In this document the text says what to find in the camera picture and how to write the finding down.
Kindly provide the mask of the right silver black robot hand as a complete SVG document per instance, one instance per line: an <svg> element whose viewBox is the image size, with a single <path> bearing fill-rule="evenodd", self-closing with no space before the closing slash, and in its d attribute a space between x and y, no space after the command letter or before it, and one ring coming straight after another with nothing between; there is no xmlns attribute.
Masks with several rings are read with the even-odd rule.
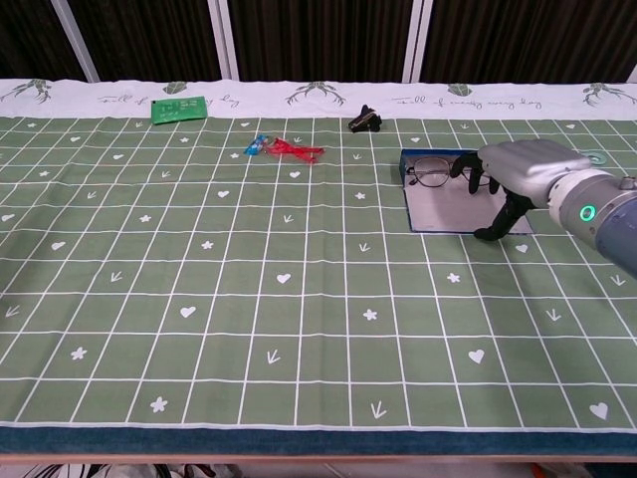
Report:
<svg viewBox="0 0 637 478"><path fill-rule="evenodd" d="M591 167L588 156L547 139L504 141L467 152L454 160L450 176L470 170L469 192L478 191L483 175L489 176L489 192L502 189L506 200L491 226L474 236L496 241L506 236L528 211L548 206L549 192L564 176Z"/></svg>

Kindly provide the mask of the blue glasses case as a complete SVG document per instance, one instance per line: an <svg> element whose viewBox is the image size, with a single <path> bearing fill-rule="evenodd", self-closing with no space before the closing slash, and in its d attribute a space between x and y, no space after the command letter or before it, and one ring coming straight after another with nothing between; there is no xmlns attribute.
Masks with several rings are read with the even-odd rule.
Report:
<svg viewBox="0 0 637 478"><path fill-rule="evenodd" d="M422 233L471 233L479 228L491 226L506 200L506 193L500 189L489 192L489 176L483 175L476 193L469 192L470 170L452 178L439 188L410 186L405 174L407 161L420 155L456 156L475 150L463 149L404 149L399 160L399 174L407 205L410 229ZM527 223L513 226L511 232L529 233Z"/></svg>

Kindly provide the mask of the wire-frame eyeglasses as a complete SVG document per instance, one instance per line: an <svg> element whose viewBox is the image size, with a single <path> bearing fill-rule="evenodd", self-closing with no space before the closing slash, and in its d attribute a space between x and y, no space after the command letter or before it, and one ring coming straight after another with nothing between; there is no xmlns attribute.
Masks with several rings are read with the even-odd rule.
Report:
<svg viewBox="0 0 637 478"><path fill-rule="evenodd" d="M426 188L439 188L449 182L451 168L456 156L420 155L407 161L405 174L410 186L420 185Z"/></svg>

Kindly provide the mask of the black staple remover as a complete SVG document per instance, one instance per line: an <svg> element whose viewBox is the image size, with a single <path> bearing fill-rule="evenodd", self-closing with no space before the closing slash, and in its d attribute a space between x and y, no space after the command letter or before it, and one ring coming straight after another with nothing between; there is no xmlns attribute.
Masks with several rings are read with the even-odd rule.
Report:
<svg viewBox="0 0 637 478"><path fill-rule="evenodd" d="M359 115L352 119L347 124L347 127L352 133L362 131L379 132L381 125L382 119L377 111L368 105L363 105Z"/></svg>

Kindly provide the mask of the red candy wrapper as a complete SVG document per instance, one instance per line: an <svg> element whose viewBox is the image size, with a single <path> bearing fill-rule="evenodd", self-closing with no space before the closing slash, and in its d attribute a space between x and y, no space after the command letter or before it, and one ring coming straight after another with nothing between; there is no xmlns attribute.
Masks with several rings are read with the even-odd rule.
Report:
<svg viewBox="0 0 637 478"><path fill-rule="evenodd" d="M264 150L269 154L289 154L307 163L315 163L324 154L322 147L303 146L290 144L281 138L264 145Z"/></svg>

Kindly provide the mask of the green grid tablecloth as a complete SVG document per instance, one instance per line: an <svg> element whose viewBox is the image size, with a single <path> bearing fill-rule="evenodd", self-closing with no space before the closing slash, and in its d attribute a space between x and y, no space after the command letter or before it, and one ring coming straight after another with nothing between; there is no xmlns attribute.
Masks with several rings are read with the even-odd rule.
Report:
<svg viewBox="0 0 637 478"><path fill-rule="evenodd" d="M637 456L637 281L410 229L402 150L533 138L636 174L637 85L0 80L0 456Z"/></svg>

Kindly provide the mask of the black white patterned bag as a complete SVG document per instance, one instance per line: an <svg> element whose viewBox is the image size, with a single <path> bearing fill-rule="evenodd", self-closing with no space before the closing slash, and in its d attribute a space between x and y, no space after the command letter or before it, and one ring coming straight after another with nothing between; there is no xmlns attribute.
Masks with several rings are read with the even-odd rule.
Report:
<svg viewBox="0 0 637 478"><path fill-rule="evenodd" d="M35 465L19 478L220 478L205 464L50 464Z"/></svg>

